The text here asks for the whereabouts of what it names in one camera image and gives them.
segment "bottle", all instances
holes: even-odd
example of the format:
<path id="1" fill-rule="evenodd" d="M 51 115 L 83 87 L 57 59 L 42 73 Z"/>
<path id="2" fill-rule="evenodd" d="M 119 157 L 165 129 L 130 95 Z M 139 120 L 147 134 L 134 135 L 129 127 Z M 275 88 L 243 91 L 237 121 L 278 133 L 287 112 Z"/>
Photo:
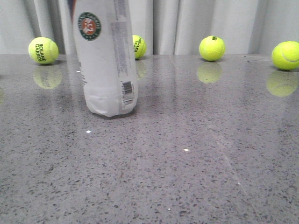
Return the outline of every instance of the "bottle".
<path id="1" fill-rule="evenodd" d="M 138 84 L 128 0 L 76 0 L 70 11 L 87 107 L 106 117 L 131 112 Z"/>

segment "granite surface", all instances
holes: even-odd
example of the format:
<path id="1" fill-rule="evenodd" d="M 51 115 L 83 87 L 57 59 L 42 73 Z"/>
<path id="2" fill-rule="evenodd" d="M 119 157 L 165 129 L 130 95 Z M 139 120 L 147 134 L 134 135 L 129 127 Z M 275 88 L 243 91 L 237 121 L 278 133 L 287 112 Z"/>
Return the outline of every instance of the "granite surface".
<path id="1" fill-rule="evenodd" d="M 299 223 L 299 70 L 146 56 L 127 116 L 88 111 L 79 63 L 0 55 L 1 224 Z"/>

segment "white curtain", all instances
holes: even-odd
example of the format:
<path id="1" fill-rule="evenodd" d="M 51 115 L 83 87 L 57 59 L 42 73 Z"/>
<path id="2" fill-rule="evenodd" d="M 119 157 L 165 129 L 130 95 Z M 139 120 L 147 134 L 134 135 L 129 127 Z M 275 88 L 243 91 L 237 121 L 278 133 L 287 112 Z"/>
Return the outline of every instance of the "white curtain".
<path id="1" fill-rule="evenodd" d="M 128 0 L 132 32 L 147 55 L 198 54 L 208 35 L 226 54 L 270 54 L 280 42 L 299 41 L 299 0 Z M 27 54 L 38 36 L 61 54 L 75 54 L 67 0 L 0 0 L 0 54 Z"/>

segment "curtain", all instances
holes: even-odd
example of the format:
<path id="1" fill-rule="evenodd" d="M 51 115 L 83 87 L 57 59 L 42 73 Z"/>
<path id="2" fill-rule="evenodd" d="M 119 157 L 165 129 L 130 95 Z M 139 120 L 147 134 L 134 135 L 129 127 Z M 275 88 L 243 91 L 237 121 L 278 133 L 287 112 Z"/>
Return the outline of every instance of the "curtain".
<path id="1" fill-rule="evenodd" d="M 299 0 L 128 0 L 132 32 L 147 55 L 198 54 L 208 35 L 222 38 L 226 54 L 270 54 L 299 40 Z M 38 36 L 61 54 L 75 54 L 67 0 L 0 0 L 0 54 L 27 54 Z"/>

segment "reflective surface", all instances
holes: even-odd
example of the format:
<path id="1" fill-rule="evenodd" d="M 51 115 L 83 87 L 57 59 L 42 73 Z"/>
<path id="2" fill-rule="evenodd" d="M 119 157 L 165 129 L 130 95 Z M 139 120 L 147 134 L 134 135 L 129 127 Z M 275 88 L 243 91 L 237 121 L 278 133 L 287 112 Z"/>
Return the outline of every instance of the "reflective surface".
<path id="1" fill-rule="evenodd" d="M 0 223 L 298 223 L 298 69 L 144 57 L 134 112 L 107 119 L 58 59 L 0 56 Z"/>

